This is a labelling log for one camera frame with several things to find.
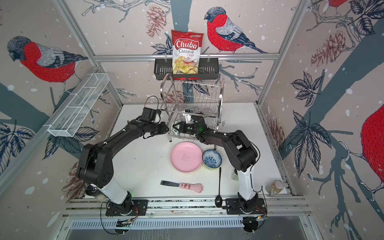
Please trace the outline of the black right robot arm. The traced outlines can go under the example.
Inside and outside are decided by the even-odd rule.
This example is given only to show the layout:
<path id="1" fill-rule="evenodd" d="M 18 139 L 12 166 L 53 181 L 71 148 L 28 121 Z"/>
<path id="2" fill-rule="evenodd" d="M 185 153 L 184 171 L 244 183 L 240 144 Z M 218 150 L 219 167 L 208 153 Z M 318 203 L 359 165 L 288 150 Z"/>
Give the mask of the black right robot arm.
<path id="1" fill-rule="evenodd" d="M 245 134 L 240 130 L 223 133 L 211 129 L 206 125 L 204 117 L 195 115 L 190 123 L 181 121 L 173 124 L 172 129 L 180 134 L 191 135 L 202 144 L 224 148 L 231 165 L 238 173 L 240 209 L 245 213 L 251 212 L 258 200 L 252 174 L 253 166 L 260 159 L 260 151 Z"/>

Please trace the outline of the lime green bowl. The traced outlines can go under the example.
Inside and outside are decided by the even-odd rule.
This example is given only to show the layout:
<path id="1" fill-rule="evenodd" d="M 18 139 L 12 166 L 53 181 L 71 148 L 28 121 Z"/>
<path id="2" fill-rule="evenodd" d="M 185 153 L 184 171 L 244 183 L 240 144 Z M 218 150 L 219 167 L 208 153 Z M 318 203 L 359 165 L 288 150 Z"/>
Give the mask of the lime green bowl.
<path id="1" fill-rule="evenodd" d="M 207 167 L 207 166 L 205 166 L 205 168 L 207 170 L 210 170 L 210 171 L 215 171 L 215 170 L 219 170 L 220 169 L 220 167 L 219 168 L 210 168 L 210 167 Z"/>

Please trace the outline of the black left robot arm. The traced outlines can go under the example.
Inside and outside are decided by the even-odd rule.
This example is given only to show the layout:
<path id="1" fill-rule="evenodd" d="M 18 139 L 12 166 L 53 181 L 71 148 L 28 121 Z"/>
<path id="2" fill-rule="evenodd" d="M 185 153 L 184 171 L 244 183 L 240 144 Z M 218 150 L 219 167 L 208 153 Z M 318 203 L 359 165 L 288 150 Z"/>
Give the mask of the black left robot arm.
<path id="1" fill-rule="evenodd" d="M 87 144 L 82 149 L 77 177 L 98 188 L 110 203 L 126 213 L 134 207 L 132 195 L 114 178 L 113 158 L 125 146 L 146 133 L 150 137 L 166 134 L 169 128 L 161 121 L 161 113 L 160 109 L 144 107 L 142 114 L 128 121 L 122 130 L 95 145 Z"/>

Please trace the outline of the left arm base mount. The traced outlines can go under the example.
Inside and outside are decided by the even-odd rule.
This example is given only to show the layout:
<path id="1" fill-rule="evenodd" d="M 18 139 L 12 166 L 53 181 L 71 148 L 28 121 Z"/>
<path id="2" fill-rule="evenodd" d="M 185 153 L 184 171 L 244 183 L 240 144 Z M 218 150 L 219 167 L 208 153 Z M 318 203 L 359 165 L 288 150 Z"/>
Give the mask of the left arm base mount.
<path id="1" fill-rule="evenodd" d="M 127 200 L 121 205 L 109 202 L 107 204 L 107 217 L 145 216 L 148 208 L 148 200 Z"/>

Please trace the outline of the blue white floral bowl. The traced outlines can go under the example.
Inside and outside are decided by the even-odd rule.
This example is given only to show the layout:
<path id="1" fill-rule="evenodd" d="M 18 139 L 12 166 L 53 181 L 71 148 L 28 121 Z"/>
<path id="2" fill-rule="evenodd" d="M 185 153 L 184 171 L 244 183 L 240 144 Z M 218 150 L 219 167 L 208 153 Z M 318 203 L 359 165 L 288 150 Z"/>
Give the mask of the blue white floral bowl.
<path id="1" fill-rule="evenodd" d="M 221 155 L 216 150 L 206 150 L 202 155 L 203 164 L 210 168 L 219 168 L 223 162 Z"/>

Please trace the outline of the pink plate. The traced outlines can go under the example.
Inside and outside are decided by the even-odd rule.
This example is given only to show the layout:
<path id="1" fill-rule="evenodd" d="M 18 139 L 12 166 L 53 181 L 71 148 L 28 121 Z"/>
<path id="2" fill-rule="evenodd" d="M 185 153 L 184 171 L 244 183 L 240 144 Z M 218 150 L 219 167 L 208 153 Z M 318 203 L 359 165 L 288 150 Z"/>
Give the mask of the pink plate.
<path id="1" fill-rule="evenodd" d="M 171 151 L 171 164 L 181 173 L 192 173 L 201 167 L 202 155 L 202 150 L 196 144 L 179 143 Z"/>

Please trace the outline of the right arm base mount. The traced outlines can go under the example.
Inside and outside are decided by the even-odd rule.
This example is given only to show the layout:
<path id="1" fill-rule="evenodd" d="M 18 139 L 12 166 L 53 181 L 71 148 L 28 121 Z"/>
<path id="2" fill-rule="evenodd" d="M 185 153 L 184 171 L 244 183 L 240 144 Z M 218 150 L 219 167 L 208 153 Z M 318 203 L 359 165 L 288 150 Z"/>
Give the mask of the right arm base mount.
<path id="1" fill-rule="evenodd" d="M 250 201 L 226 199 L 223 209 L 228 215 L 266 215 L 267 206 L 264 199 L 256 198 Z"/>

